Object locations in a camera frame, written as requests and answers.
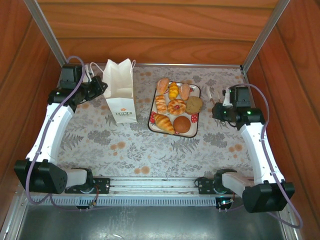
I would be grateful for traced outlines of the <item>sugar-topped oval fake bread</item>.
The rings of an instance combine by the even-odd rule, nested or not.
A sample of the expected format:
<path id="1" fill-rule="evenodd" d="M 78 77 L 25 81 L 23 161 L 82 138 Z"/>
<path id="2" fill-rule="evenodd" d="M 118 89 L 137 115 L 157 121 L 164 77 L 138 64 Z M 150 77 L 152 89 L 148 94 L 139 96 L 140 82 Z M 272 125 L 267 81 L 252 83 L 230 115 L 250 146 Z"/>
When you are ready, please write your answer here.
<path id="1" fill-rule="evenodd" d="M 170 80 L 168 77 L 161 78 L 156 84 L 156 91 L 159 95 L 163 95 L 168 89 Z"/>
<path id="2" fill-rule="evenodd" d="M 190 86 L 187 83 L 183 83 L 179 87 L 179 95 L 183 101 L 187 101 L 190 96 Z"/>

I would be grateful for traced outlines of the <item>white paper bag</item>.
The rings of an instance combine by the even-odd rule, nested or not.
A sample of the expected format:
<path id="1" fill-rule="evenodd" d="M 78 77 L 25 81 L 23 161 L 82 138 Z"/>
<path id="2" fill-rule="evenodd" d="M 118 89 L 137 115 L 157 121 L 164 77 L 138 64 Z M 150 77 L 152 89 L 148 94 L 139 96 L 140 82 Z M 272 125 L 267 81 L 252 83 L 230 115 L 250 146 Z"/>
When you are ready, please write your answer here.
<path id="1" fill-rule="evenodd" d="M 107 84 L 103 96 L 117 124 L 136 123 L 136 109 L 134 102 L 133 69 L 135 60 L 125 59 L 119 64 L 108 59 L 105 68 L 102 69 L 95 62 L 92 65 L 102 73 L 102 82 Z"/>

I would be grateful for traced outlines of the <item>yellow braided fake bread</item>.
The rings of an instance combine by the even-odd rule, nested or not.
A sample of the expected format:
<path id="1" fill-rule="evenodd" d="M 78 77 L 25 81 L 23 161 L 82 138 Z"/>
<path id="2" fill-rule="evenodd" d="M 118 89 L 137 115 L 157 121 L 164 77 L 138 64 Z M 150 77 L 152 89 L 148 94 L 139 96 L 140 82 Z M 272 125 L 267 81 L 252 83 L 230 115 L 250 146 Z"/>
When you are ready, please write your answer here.
<path id="1" fill-rule="evenodd" d="M 168 98 L 173 101 L 179 95 L 179 87 L 176 82 L 172 82 L 169 86 Z"/>

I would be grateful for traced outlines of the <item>round brown fake bun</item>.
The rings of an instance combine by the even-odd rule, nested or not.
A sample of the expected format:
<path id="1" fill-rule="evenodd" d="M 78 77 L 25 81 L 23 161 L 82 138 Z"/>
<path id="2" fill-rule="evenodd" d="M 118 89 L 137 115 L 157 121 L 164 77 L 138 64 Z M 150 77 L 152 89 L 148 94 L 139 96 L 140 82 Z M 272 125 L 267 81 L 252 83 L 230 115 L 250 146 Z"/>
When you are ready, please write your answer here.
<path id="1" fill-rule="evenodd" d="M 173 121 L 173 127 L 176 133 L 184 134 L 187 133 L 191 128 L 190 120 L 185 116 L 178 116 Z"/>

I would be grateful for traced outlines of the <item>ring-shaped fake danish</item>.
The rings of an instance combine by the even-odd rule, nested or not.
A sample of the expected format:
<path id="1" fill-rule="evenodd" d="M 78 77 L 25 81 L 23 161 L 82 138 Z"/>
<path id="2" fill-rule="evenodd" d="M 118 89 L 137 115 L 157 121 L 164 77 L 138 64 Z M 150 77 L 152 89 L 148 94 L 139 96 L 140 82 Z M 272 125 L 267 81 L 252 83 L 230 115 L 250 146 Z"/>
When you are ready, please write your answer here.
<path id="1" fill-rule="evenodd" d="M 171 100 L 167 105 L 167 112 L 174 116 L 182 115 L 186 110 L 186 103 L 181 99 Z"/>

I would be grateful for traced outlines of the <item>twisted glazed fake pastry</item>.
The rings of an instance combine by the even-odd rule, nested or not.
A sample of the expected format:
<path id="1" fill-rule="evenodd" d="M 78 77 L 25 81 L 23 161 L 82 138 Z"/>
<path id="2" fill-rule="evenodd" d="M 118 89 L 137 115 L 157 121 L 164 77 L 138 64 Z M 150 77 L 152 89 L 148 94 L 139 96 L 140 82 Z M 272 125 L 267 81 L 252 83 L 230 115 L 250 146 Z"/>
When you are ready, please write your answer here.
<path id="1" fill-rule="evenodd" d="M 168 107 L 166 104 L 166 99 L 163 94 L 155 97 L 155 105 L 158 114 L 164 115 L 168 111 Z"/>

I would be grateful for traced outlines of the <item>golden fake croissant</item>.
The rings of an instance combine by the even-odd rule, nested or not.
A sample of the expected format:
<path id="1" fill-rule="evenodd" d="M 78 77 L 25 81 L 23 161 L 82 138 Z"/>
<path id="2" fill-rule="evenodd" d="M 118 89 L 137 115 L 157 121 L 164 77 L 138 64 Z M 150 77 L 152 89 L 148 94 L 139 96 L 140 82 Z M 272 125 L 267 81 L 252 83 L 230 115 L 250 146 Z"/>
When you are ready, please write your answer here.
<path id="1" fill-rule="evenodd" d="M 154 121 L 155 121 L 156 127 L 164 131 L 165 133 L 170 135 L 173 135 L 176 133 L 174 126 L 171 123 L 171 120 L 168 116 L 156 113 L 154 115 Z"/>

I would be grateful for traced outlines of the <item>brown fake cookie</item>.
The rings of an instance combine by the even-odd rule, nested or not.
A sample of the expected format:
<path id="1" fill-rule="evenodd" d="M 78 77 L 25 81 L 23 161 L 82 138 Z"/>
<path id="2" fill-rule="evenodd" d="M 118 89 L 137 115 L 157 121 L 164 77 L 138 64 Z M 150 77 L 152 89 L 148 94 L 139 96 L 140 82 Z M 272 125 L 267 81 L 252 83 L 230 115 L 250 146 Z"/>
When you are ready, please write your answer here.
<path id="1" fill-rule="evenodd" d="M 198 114 L 201 111 L 202 106 L 203 101 L 201 100 L 201 98 L 190 96 L 186 101 L 185 113 L 187 113 L 188 115 Z"/>

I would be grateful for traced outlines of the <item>strawberry print rectangular plate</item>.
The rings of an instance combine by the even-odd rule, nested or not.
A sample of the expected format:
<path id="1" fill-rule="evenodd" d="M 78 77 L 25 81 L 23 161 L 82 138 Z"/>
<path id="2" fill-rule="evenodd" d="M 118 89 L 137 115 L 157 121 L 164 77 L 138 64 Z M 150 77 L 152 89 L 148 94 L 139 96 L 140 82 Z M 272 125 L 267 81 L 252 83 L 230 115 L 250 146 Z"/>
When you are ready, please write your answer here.
<path id="1" fill-rule="evenodd" d="M 194 84 L 190 84 L 189 85 L 189 96 L 190 97 L 197 97 L 200 98 L 201 96 L 201 89 L 194 85 Z M 148 128 L 150 131 L 154 132 L 154 133 L 159 133 L 159 134 L 168 134 L 168 132 L 160 129 L 157 127 L 156 125 L 156 121 L 155 121 L 155 115 L 158 113 L 157 110 L 157 106 L 156 106 L 156 97 L 158 96 L 158 92 L 157 90 L 155 90 L 154 92 L 154 96 L 153 96 L 153 101 L 152 101 L 152 107 L 150 110 L 150 114 L 149 114 L 149 122 L 148 122 Z M 193 138 L 197 135 L 198 133 L 198 118 L 199 118 L 199 113 L 194 114 L 194 115 L 190 115 L 187 114 L 186 112 L 180 114 L 180 115 L 172 115 L 170 112 L 167 112 L 166 114 L 164 114 L 164 116 L 166 116 L 172 126 L 174 127 L 174 121 L 176 118 L 179 117 L 185 117 L 188 119 L 188 121 L 190 122 L 190 128 L 188 129 L 188 131 L 186 132 L 176 132 L 175 134 L 173 134 L 174 136 L 177 137 L 185 137 L 185 138 Z"/>

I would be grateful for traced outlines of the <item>floral tablecloth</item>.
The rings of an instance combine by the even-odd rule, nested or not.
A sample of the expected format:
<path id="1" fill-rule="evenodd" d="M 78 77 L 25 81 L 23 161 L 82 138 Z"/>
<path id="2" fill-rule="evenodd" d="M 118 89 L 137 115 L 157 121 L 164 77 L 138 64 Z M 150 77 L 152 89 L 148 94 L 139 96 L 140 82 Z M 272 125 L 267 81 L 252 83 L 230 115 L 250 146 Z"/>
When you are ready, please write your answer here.
<path id="1" fill-rule="evenodd" d="M 193 138 L 149 130 L 149 116 L 161 78 L 194 84 L 200 88 L 203 106 Z M 240 133 L 213 119 L 217 92 L 241 83 L 239 69 L 135 67 L 133 84 L 135 123 L 116 123 L 100 96 L 77 107 L 68 123 L 58 153 L 62 168 L 90 168 L 105 177 L 212 177 L 219 169 L 233 169 L 252 176 L 253 168 Z"/>

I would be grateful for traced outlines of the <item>small circuit board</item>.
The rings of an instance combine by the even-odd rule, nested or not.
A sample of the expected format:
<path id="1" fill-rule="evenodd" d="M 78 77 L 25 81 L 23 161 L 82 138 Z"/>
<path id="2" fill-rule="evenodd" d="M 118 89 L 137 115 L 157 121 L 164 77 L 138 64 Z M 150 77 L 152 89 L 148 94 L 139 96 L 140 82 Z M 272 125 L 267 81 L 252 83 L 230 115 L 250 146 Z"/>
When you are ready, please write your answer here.
<path id="1" fill-rule="evenodd" d="M 221 212 L 227 212 L 231 209 L 234 199 L 231 197 L 216 197 L 216 209 Z"/>

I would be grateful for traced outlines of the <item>aluminium frame post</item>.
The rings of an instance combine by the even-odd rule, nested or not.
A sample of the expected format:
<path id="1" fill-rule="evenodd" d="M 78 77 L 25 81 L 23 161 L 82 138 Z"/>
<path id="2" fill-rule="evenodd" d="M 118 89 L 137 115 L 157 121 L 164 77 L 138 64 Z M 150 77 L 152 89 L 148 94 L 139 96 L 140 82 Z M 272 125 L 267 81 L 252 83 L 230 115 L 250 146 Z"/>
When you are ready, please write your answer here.
<path id="1" fill-rule="evenodd" d="M 258 35 L 256 41 L 254 42 L 251 50 L 249 51 L 244 63 L 242 65 L 242 72 L 247 73 L 265 41 L 268 39 L 270 33 L 274 29 L 281 15 L 285 11 L 291 0 L 278 0 L 274 10 L 272 11 L 269 19 L 267 20 L 265 26 L 262 28 L 262 31 Z"/>
<path id="2" fill-rule="evenodd" d="M 54 54 L 59 65 L 62 67 L 66 62 L 67 58 L 49 24 L 45 14 L 43 13 L 37 0 L 23 0 L 34 21 L 39 27 L 42 35 L 48 43 L 52 53 Z"/>

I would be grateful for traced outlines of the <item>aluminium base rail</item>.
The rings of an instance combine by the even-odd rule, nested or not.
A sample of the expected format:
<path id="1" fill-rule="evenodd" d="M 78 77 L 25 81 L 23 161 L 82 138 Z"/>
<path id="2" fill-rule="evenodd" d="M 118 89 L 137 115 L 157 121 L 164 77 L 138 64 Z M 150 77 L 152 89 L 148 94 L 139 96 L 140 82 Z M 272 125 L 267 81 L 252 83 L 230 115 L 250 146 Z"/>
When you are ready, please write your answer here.
<path id="1" fill-rule="evenodd" d="M 109 195 L 184 196 L 199 195 L 198 177 L 105 177 L 110 179 Z"/>

